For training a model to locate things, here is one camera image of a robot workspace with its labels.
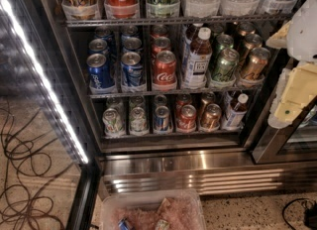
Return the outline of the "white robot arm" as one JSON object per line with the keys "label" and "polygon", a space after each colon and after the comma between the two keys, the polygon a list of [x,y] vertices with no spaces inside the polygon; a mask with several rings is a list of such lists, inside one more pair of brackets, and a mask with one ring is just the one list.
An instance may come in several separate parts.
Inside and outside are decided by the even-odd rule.
{"label": "white robot arm", "polygon": [[286,49],[299,61],[279,76],[268,124],[275,129],[293,123],[317,96],[317,0],[306,0],[291,20],[266,42],[268,47]]}

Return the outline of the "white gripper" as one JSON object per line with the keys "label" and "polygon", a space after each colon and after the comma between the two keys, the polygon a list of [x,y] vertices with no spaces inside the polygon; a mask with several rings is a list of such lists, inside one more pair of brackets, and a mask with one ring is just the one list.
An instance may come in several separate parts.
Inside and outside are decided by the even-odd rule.
{"label": "white gripper", "polygon": [[[276,33],[265,41],[265,44],[277,50],[286,49],[290,25],[290,21],[283,24]],[[293,69],[285,68],[279,76],[275,98],[269,109],[268,124],[275,129],[289,126],[316,96],[316,64],[301,61]]]}

